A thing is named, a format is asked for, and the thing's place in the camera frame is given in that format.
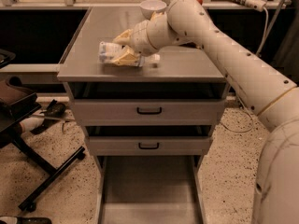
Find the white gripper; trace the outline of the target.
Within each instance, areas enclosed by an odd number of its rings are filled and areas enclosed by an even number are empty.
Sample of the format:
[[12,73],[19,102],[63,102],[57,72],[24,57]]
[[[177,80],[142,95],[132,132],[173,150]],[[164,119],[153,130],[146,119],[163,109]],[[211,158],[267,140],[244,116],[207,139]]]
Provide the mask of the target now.
[[140,55],[150,56],[158,52],[148,38],[147,28],[149,20],[138,23],[133,30],[127,29],[113,39],[115,44],[124,46],[112,58],[117,66],[138,66]]

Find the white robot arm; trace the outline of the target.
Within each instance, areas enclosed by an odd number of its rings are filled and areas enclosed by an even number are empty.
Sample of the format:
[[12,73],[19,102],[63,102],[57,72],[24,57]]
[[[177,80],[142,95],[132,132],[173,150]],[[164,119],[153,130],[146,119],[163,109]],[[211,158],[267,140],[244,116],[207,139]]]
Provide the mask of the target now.
[[252,224],[299,224],[299,89],[215,26],[197,0],[173,0],[114,41],[150,56],[185,42],[203,48],[269,131],[259,158]]

